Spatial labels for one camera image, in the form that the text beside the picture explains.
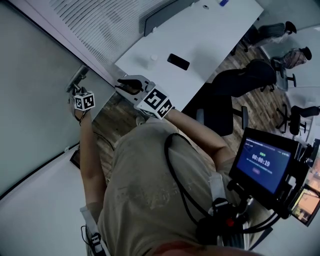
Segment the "window blinds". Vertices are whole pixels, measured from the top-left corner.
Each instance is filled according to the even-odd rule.
[[[113,76],[114,63],[142,36],[146,18],[174,0],[50,0],[49,5]]]

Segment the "white strap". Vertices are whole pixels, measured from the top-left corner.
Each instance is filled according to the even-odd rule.
[[[246,230],[247,228],[249,228],[249,225],[248,225],[248,222],[246,221],[244,224],[243,224],[243,230]],[[248,251],[250,248],[249,248],[249,245],[250,245],[250,237],[249,237],[249,234],[243,234],[243,242],[244,242],[244,249],[246,251]]]
[[[210,176],[209,182],[210,182],[212,202],[214,202],[217,198],[226,199],[226,192],[225,192],[225,187],[222,181],[221,174],[217,172],[213,172]]]
[[[80,208],[80,212],[82,213],[85,224],[88,227],[90,233],[91,234],[100,234],[98,227],[97,227],[97,224],[94,220],[94,217],[92,217],[91,212],[88,210],[88,208],[86,206],[84,206],[84,207]],[[111,256],[103,239],[100,240],[100,244],[98,244],[94,247],[94,250],[96,253],[100,253],[102,250],[104,250],[104,253],[106,256]]]

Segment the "black cable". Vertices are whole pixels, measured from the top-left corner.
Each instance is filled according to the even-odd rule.
[[[274,212],[273,214],[271,214],[271,216],[270,216],[269,218],[267,218],[266,220],[262,221],[261,223],[255,225],[255,226],[251,226],[251,227],[247,228],[247,230],[248,230],[248,229],[254,230],[254,229],[257,229],[257,228],[263,226],[264,224],[266,224],[266,223],[268,223],[269,221],[271,221],[272,218],[273,218],[275,215],[276,215],[276,213]]]
[[[112,150],[115,151],[114,146],[112,146],[112,144],[111,144],[111,142],[110,142],[109,140],[107,140],[105,137],[103,137],[103,136],[102,136],[101,134],[99,134],[99,133],[96,133],[96,132],[93,132],[93,133],[94,133],[95,135],[101,137],[102,139],[104,139],[106,142],[108,142],[109,145],[110,145],[110,147],[112,148]]]
[[[270,228],[273,224],[275,224],[278,220],[280,220],[280,216],[278,215],[277,217],[274,218],[273,221],[269,222],[267,225],[265,226],[262,226],[262,227],[259,227],[259,228],[256,228],[256,229],[251,229],[250,228],[247,228],[245,230],[243,230],[241,233],[242,234],[253,234],[253,233],[258,233],[258,232],[261,232],[261,231],[264,231],[264,230],[267,230],[268,228]]]
[[[87,243],[87,241],[84,239],[84,232],[82,231],[83,227],[85,227],[85,234],[87,234],[87,226],[81,226],[81,236],[82,236],[82,240],[91,248],[90,244]]]
[[[169,168],[169,171],[174,179],[174,181],[176,182],[178,188],[179,188],[179,192],[181,194],[181,197],[182,197],[182,202],[183,202],[183,205],[184,205],[184,208],[185,208],[185,211],[186,213],[188,214],[189,218],[192,220],[193,223],[195,223],[196,225],[198,225],[198,222],[196,221],[196,219],[192,216],[189,208],[188,208],[188,205],[187,205],[187,202],[186,202],[186,199],[185,199],[185,196],[188,198],[188,200],[193,204],[193,206],[199,211],[201,212],[205,217],[209,217],[209,218],[212,218],[212,216],[207,212],[205,211],[192,197],[191,195],[186,191],[186,189],[184,188],[184,186],[180,183],[176,173],[175,173],[175,170],[170,162],[170,158],[169,158],[169,147],[171,146],[172,144],[172,138],[173,136],[179,136],[181,137],[182,139],[184,139],[190,146],[190,142],[184,137],[182,136],[181,134],[179,133],[173,133],[173,134],[170,134],[166,140],[165,140],[165,143],[164,143],[164,155],[165,155],[165,159],[166,159],[166,163],[168,165],[168,168]],[[266,220],[264,220],[263,222],[255,225],[255,226],[252,226],[252,227],[249,227],[247,229],[244,229],[244,230],[241,230],[239,232],[239,234],[253,234],[253,233],[258,233],[258,232],[261,232],[261,231],[264,231],[268,228],[270,228],[272,225],[274,225],[279,219],[280,219],[280,216],[278,215],[276,218],[274,218],[271,222],[269,222],[274,216],[276,215],[276,213],[274,212],[269,218],[267,218]]]
[[[85,117],[85,115],[86,115],[87,112],[88,112],[88,110],[84,111],[83,114],[82,114],[82,116],[81,116],[80,118],[78,118],[78,117],[76,116],[76,109],[74,109],[73,115],[74,115],[75,119],[79,122],[79,125],[80,125],[80,126],[81,126],[81,122],[82,122],[82,120],[84,119],[84,117]]]
[[[87,226],[85,226],[85,236],[86,236],[86,239],[88,239],[88,241],[91,241],[91,239],[89,238],[89,235],[88,235]],[[94,247],[93,247],[93,245],[92,245],[92,241],[90,242],[90,244],[88,244],[88,246],[90,247],[93,255],[94,255],[94,256],[97,255],[97,254],[96,254],[96,251],[95,251],[95,249],[94,249]]]
[[[185,198],[184,196],[186,196],[186,198],[188,198],[188,200],[193,204],[193,206],[199,211],[201,212],[205,217],[212,217],[206,210],[204,210],[192,197],[191,195],[187,192],[187,190],[184,188],[184,186],[180,183],[180,181],[178,180],[178,177],[175,173],[175,170],[170,162],[170,158],[169,158],[169,147],[171,146],[172,144],[172,138],[173,136],[179,136],[181,137],[182,139],[184,139],[190,146],[190,142],[185,138],[183,137],[182,135],[180,135],[179,133],[173,133],[173,134],[170,134],[168,136],[168,138],[166,138],[165,140],[165,143],[164,143],[164,155],[165,155],[165,159],[166,159],[166,162],[167,162],[167,165],[168,165],[168,168],[169,168],[169,171],[174,179],[174,181],[176,182],[176,184],[178,185],[178,188],[180,190],[180,194],[181,194],[181,197],[182,197],[182,200],[184,201],[183,202],[183,205],[185,207],[185,210],[187,212],[187,214],[189,215],[189,217],[191,218],[191,220],[194,222],[194,223],[198,223],[195,218],[193,218],[193,216],[191,215],[190,211],[189,211],[189,208],[188,208],[188,205],[187,203],[185,202]]]

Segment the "hand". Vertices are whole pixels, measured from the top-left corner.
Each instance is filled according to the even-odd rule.
[[[80,93],[84,93],[86,91],[87,90],[84,87],[82,87]],[[75,95],[76,95],[76,90],[75,89],[71,90],[69,93],[68,107],[69,107],[71,114],[74,117],[76,117],[76,119],[80,120],[85,112],[78,110],[78,109],[75,109]],[[87,113],[85,114],[85,117],[90,116],[89,114],[90,114],[90,111],[87,111]]]

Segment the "white desk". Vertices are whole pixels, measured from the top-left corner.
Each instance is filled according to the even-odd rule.
[[[200,0],[141,38],[115,64],[128,75],[142,75],[160,85],[181,111],[262,11],[255,0],[230,0],[224,7],[216,0]],[[167,62],[170,54],[190,62],[188,70]],[[151,55],[158,60],[148,70]]]

